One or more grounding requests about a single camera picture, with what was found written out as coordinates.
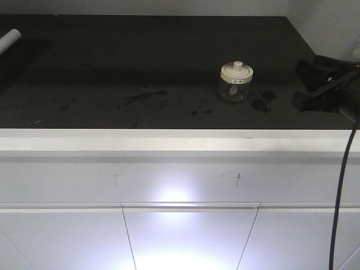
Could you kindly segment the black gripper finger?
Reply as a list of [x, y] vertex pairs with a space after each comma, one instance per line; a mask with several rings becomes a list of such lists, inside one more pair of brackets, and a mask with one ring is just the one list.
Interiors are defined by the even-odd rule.
[[324, 113], [339, 113], [339, 96], [341, 85], [329, 84], [309, 92], [295, 92], [291, 104], [298, 111], [315, 111]]
[[306, 60], [299, 60], [295, 71], [306, 87], [307, 92], [314, 92], [328, 82], [331, 69]]

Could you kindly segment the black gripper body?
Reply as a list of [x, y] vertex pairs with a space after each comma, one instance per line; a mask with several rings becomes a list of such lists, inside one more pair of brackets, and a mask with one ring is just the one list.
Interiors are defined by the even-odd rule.
[[331, 69], [326, 85], [341, 85], [339, 112], [359, 112], [359, 61], [345, 61], [317, 55], [314, 62]]

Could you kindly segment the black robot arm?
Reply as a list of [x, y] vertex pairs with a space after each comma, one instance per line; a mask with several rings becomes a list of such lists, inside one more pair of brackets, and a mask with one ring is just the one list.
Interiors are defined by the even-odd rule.
[[359, 117], [359, 62], [316, 55], [299, 60], [298, 77], [307, 91], [295, 92], [292, 105], [300, 112], [341, 113], [355, 122]]

